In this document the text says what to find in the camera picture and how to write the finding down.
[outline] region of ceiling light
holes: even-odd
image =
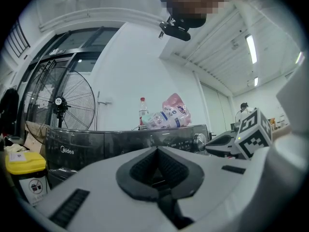
[[[255,51],[253,36],[249,34],[245,37],[245,39],[247,40],[247,43],[249,46],[249,50],[250,50],[250,54],[252,58],[252,64],[255,64],[257,62],[257,58],[256,58],[256,51]]]
[[[302,54],[303,54],[302,52],[300,52],[300,53],[299,53],[299,55],[298,55],[298,57],[297,57],[297,59],[296,59],[296,62],[295,62],[295,64],[297,64],[297,63],[299,62],[299,60],[300,60],[300,57],[302,56]]]
[[[259,83],[259,78],[256,77],[256,78],[254,79],[254,86],[257,86],[258,83]]]

